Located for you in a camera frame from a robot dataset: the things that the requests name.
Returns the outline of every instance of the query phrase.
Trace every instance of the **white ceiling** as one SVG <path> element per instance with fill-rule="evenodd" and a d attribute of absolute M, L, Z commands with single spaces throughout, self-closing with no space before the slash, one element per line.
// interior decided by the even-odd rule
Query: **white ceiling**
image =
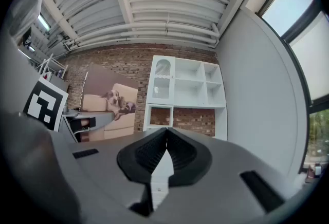
<path fill-rule="evenodd" d="M 36 21 L 32 29 L 32 46 L 36 49 L 35 56 L 41 60 L 45 55 L 60 55 L 70 49 L 76 49 L 76 44 L 85 48 L 100 47 L 114 44 L 116 41 L 124 43 L 148 42 L 149 43 L 183 43 L 185 46 L 198 47 L 202 49 L 213 49 L 218 42 L 218 38 L 202 33 L 203 30 L 215 32 L 212 23 L 215 23 L 220 31 L 227 25 L 226 21 L 235 14 L 234 4 L 241 3 L 242 0 L 51 0 L 55 4 L 55 10 L 49 9 L 49 0 L 44 0 L 41 8 L 41 14 L 50 25 L 49 33 L 39 21 Z M 179 32 L 184 38 L 170 36 L 165 34 L 163 27 L 135 27 L 125 28 L 124 30 L 106 31 L 103 34 L 93 34 L 92 37 L 84 37 L 98 30 L 106 30 L 108 27 L 120 26 L 130 23 L 178 23 L 184 26 L 196 27 L 194 30 L 179 30 L 172 28 L 169 33 Z M 159 30 L 160 34 L 147 31 Z M 114 37 L 102 39 L 101 42 L 93 42 L 90 38 L 102 37 L 105 34 L 119 35 L 121 32 L 143 31 L 141 34 L 125 35 L 123 37 Z M 63 45 L 49 50 L 47 43 L 57 34 L 61 34 L 67 40 Z"/>

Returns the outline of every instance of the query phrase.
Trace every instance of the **brick wall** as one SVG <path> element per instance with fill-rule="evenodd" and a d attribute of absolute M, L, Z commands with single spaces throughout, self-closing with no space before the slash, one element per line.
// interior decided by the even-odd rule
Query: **brick wall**
<path fill-rule="evenodd" d="M 68 107 L 79 107 L 88 66 L 91 63 L 98 64 L 138 82 L 134 130 L 142 131 L 153 55 L 174 56 L 218 64 L 215 52 L 160 44 L 115 45 L 69 54 L 60 59 L 62 64 L 69 65 L 64 77 L 70 83 Z M 173 125 L 214 136 L 214 111 L 175 108 Z"/>

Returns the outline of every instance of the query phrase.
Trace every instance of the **gray surface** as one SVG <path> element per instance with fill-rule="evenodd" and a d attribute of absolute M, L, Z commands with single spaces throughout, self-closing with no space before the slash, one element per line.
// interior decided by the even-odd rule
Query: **gray surface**
<path fill-rule="evenodd" d="M 112 121 L 114 121 L 114 113 L 106 113 L 103 111 L 99 112 L 79 112 L 77 116 L 75 116 L 73 119 L 86 119 L 86 118 L 96 118 L 96 125 L 94 127 L 91 127 L 90 130 L 97 130 L 103 126 L 108 125 Z"/>
<path fill-rule="evenodd" d="M 3 28 L 0 37 L 1 92 L 0 106 L 9 113 L 23 111 L 27 99 L 40 75 L 18 51 L 8 31 Z"/>
<path fill-rule="evenodd" d="M 261 19 L 239 10 L 216 52 L 225 86 L 228 141 L 294 179 L 306 143 L 306 109 L 286 49 Z"/>
<path fill-rule="evenodd" d="M 58 132 L 60 132 L 63 135 L 67 143 L 72 144 L 78 142 L 73 132 L 71 131 L 71 128 L 69 127 L 69 123 L 65 116 L 62 116 L 61 118 L 61 123 Z"/>
<path fill-rule="evenodd" d="M 68 82 L 65 82 L 63 79 L 58 78 L 55 74 L 51 75 L 50 83 L 55 85 L 57 88 L 67 92 Z"/>
<path fill-rule="evenodd" d="M 104 141 L 71 144 L 71 152 L 95 148 L 99 153 L 77 159 L 78 165 L 89 178 L 120 204 L 130 207 L 140 202 L 144 185 L 129 181 L 117 163 L 119 151 L 132 142 L 135 142 L 151 132 L 136 133 L 131 136 L 118 137 Z"/>
<path fill-rule="evenodd" d="M 134 199 L 134 195 L 141 195 L 142 185 L 129 182 L 118 166 L 114 165 L 111 160 L 107 160 L 109 157 L 106 152 L 113 151 L 115 148 L 106 150 L 102 146 L 113 146 L 113 140 L 105 140 L 95 144 L 72 144 L 69 149 L 60 133 L 51 132 L 51 136 L 64 178 L 72 187 L 80 202 L 81 218 L 84 223 L 154 223 L 123 206 L 123 204 L 137 201 L 137 197 Z M 143 133 L 127 137 L 124 142 L 127 144 L 141 137 L 143 137 Z M 99 148 L 100 153 L 77 160 L 72 155 L 72 151 L 92 147 Z M 99 168 L 96 172 L 100 175 L 90 175 L 95 169 L 88 167 L 90 165 L 88 160 L 94 162 L 92 167 Z M 102 175 L 101 170 L 111 171 L 113 175 Z"/>
<path fill-rule="evenodd" d="M 235 144 L 177 129 L 212 154 L 208 173 L 195 185 L 170 188 L 150 219 L 163 223 L 245 223 L 265 215 L 239 174 L 256 170 L 283 198 L 297 190 L 283 176 Z"/>

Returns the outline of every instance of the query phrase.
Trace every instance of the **beige sofa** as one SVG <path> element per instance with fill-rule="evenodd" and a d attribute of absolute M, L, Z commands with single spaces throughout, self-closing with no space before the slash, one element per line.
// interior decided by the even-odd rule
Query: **beige sofa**
<path fill-rule="evenodd" d="M 136 103 L 137 89 L 127 87 L 122 84 L 114 84 L 113 90 L 119 92 L 119 96 L 124 96 L 127 102 Z M 84 95 L 82 109 L 84 111 L 107 111 L 107 100 L 98 95 Z M 103 128 L 88 133 L 89 141 L 111 139 L 127 136 L 134 133 L 135 114 L 121 116 L 118 121 L 112 121 Z"/>

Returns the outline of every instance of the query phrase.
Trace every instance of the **white shelving unit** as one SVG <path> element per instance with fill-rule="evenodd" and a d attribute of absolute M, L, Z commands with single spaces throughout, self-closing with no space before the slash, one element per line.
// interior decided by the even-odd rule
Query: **white shelving unit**
<path fill-rule="evenodd" d="M 170 110 L 169 125 L 151 124 L 152 108 L 169 109 Z M 154 128 L 173 127 L 173 116 L 174 116 L 174 106 L 173 105 L 146 104 L 145 115 L 144 115 L 144 131 L 146 131 L 147 129 L 154 129 Z"/>
<path fill-rule="evenodd" d="M 170 125 L 150 124 L 152 107 L 169 108 Z M 215 109 L 215 138 L 227 140 L 226 98 L 219 65 L 153 56 L 144 130 L 172 127 L 174 107 Z"/>

